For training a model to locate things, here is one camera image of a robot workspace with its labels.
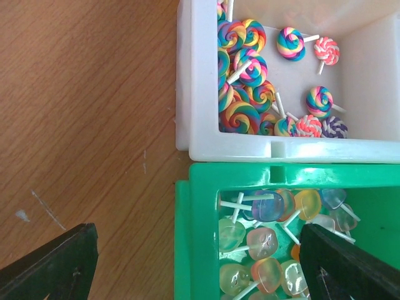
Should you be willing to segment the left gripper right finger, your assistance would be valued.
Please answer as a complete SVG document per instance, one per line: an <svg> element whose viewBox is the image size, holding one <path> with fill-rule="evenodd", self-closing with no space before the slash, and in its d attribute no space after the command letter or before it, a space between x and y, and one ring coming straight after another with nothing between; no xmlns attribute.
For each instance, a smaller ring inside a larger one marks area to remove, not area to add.
<svg viewBox="0 0 400 300"><path fill-rule="evenodd" d="M317 224L301 230L300 263L312 299L399 299L399 270Z"/></svg>

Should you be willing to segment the green candy bin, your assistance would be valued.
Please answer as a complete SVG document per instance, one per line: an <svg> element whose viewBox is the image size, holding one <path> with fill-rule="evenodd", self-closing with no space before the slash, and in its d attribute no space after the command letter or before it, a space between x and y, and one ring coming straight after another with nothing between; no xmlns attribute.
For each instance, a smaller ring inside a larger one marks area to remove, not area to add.
<svg viewBox="0 0 400 300"><path fill-rule="evenodd" d="M312 299L306 224L399 270L399 166L193 164L176 183L176 299Z"/></svg>

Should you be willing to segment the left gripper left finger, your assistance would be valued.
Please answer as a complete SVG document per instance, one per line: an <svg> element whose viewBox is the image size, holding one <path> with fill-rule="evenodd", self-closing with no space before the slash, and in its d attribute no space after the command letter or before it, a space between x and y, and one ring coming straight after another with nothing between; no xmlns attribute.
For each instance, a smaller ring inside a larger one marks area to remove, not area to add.
<svg viewBox="0 0 400 300"><path fill-rule="evenodd" d="M98 262L93 223L64 232L1 269L1 299L87 299Z"/></svg>

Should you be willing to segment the white candy bin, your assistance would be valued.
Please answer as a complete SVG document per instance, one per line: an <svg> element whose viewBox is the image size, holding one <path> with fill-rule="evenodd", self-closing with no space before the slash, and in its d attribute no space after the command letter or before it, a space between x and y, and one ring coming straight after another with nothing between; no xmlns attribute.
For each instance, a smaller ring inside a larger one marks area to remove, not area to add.
<svg viewBox="0 0 400 300"><path fill-rule="evenodd" d="M176 147L195 161L398 163L398 1L236 1L234 19L251 18L267 34L268 80L287 112L306 114L308 91L324 86L348 128L345 139L260 136L219 130L217 3L181 1L177 9ZM305 57L276 49L282 28L337 42L337 64L318 72L313 44Z"/></svg>

